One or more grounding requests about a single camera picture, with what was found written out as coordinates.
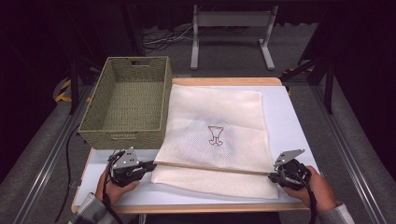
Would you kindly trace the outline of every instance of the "basket handle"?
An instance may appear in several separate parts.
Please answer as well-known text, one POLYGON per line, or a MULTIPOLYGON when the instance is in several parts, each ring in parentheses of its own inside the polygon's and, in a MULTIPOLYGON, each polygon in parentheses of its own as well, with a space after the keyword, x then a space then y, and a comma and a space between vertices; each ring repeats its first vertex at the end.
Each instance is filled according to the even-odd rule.
POLYGON ((150 59, 146 57, 134 57, 129 61, 132 66, 150 66, 150 59))
POLYGON ((137 133, 118 133, 111 134, 111 140, 135 140, 137 139, 137 133))

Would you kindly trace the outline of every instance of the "white mesh bag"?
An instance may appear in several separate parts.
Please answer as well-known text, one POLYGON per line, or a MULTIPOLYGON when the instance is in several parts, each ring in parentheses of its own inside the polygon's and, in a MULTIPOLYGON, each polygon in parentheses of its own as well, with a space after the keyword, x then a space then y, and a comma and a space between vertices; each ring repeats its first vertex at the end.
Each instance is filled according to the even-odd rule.
POLYGON ((152 182, 227 196, 277 198, 259 91, 173 85, 152 182))

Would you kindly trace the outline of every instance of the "wicker basket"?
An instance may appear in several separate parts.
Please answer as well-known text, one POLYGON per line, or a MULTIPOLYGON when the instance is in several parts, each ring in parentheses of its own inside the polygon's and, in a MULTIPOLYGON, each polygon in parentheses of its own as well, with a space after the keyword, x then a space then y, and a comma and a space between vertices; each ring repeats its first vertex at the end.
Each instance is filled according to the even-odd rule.
POLYGON ((78 132, 95 149, 160 148, 171 87, 168 57, 110 57, 78 132))

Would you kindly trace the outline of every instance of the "printed logo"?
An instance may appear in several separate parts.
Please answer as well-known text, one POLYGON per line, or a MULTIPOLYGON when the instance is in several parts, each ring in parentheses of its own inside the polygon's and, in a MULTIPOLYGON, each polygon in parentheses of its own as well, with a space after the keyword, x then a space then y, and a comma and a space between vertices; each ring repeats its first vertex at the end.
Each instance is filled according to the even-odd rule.
POLYGON ((214 146, 221 146, 223 144, 223 142, 221 142, 219 140, 220 138, 220 134, 223 131, 223 127, 219 127, 219 126, 208 126, 210 132, 212 132, 212 136, 213 138, 209 140, 210 145, 214 146))

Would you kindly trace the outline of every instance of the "gray carpet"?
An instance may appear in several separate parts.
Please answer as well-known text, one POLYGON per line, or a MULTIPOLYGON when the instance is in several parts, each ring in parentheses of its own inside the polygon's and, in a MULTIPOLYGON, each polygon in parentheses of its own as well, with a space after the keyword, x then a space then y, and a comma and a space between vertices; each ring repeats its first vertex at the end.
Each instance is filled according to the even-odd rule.
MULTIPOLYGON (((190 70, 191 42, 184 40, 163 51, 154 51, 151 55, 167 55, 171 58, 173 73, 177 76, 191 77, 280 77, 283 70, 295 67, 307 41, 315 30, 315 25, 275 27, 270 39, 269 50, 276 69, 268 71, 259 49, 257 39, 261 31, 248 28, 236 35, 223 30, 207 30, 200 37, 200 61, 196 71, 190 70)), ((291 101, 303 127, 305 136, 313 151, 318 167, 325 171, 332 184, 336 198, 344 202, 356 223, 373 223, 367 211, 362 195, 357 191, 353 175, 347 169, 340 153, 340 146, 330 128, 327 115, 320 109, 320 102, 314 94, 314 88, 304 82, 305 75, 288 81, 291 87, 291 101)), ((333 118, 336 120, 346 139, 354 159, 372 195, 388 223, 396 223, 392 213, 396 204, 395 182, 389 176, 378 157, 375 155, 361 126, 353 115, 341 89, 334 86, 333 118)), ((66 119, 70 104, 60 102, 46 123, 39 130, 31 144, 25 149, 8 177, 0 186, 4 192, 0 195, 0 217, 2 223, 11 223, 35 183, 43 163, 46 161, 66 119)), ((88 158, 90 146, 78 135, 70 141, 71 176, 79 180, 88 158)), ((67 168, 65 151, 63 151, 55 168, 46 179, 47 184, 39 196, 33 212, 27 217, 28 223, 51 223, 61 208, 67 185, 67 168)), ((70 206, 76 190, 70 191, 63 215, 59 223, 66 223, 70 218, 70 206)), ((284 224, 307 223, 309 212, 282 212, 284 224)))

